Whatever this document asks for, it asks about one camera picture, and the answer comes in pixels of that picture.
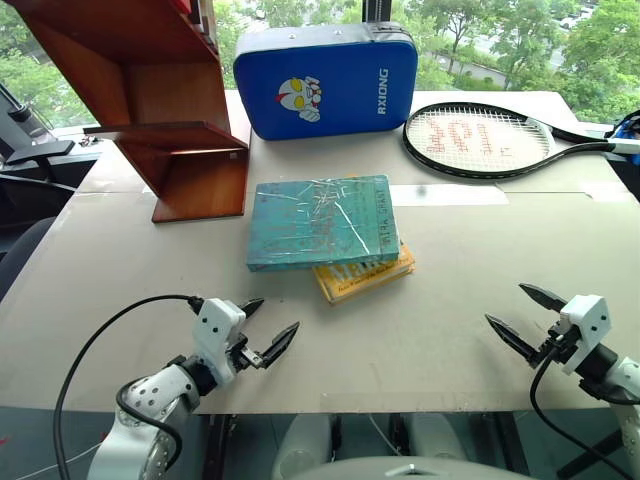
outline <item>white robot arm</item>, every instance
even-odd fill
[[[619,359],[600,343],[611,330],[607,302],[597,295],[576,295],[566,302],[534,285],[520,287],[535,302],[560,314],[549,329],[549,338],[536,350],[505,322],[487,314],[489,324],[531,367],[537,368],[553,352],[553,360],[564,365],[564,373],[580,375],[580,388],[609,402],[620,423],[633,476],[640,479],[640,363],[629,357]]]
[[[250,365],[268,368],[291,343],[298,323],[276,336],[263,354],[247,347],[240,329],[262,302],[243,307],[217,298],[198,302],[195,353],[176,357],[158,373],[120,389],[113,427],[91,463],[89,480],[164,478],[182,448],[179,429],[200,397],[231,383]]]

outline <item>cartoon sticker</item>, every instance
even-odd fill
[[[298,112],[298,116],[307,122],[320,120],[320,103],[322,90],[320,80],[313,77],[305,77],[304,80],[293,77],[285,80],[280,85],[276,102],[279,102],[287,110]]]

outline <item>yellow book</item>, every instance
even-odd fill
[[[414,269],[415,259],[403,244],[397,260],[322,265],[314,267],[313,273],[326,299],[334,304],[403,277]]]

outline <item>white cable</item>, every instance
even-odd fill
[[[67,465],[69,465],[72,462],[75,462],[76,460],[81,459],[86,454],[93,452],[100,445],[101,445],[101,443],[97,443],[93,447],[87,448],[84,452],[79,453],[78,455],[76,455],[73,458],[70,458],[69,460],[67,460]],[[49,470],[53,470],[54,468],[58,468],[58,464],[57,463],[55,465],[51,465],[50,467],[43,468],[42,470],[38,470],[37,472],[33,472],[33,473],[28,474],[28,475],[23,475],[22,477],[18,477],[15,480],[27,480],[28,478],[36,477],[36,476],[38,476],[38,475],[40,475],[42,473],[48,472]]]
[[[384,432],[380,429],[380,427],[378,426],[376,421],[373,419],[373,415],[371,415],[370,413],[368,413],[367,415],[369,416],[369,420],[371,421],[371,425],[373,425],[373,428],[375,428],[376,431],[380,434],[380,438],[382,438],[382,440],[384,440],[384,443],[387,444],[387,446],[393,451],[393,453],[395,453],[396,455],[401,457],[402,454],[400,453],[398,448],[396,448],[393,445],[393,443],[391,443],[391,441],[387,438],[387,436],[384,434]]]

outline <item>blue book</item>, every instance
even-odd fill
[[[399,248],[386,175],[256,187],[252,272],[389,261]]]

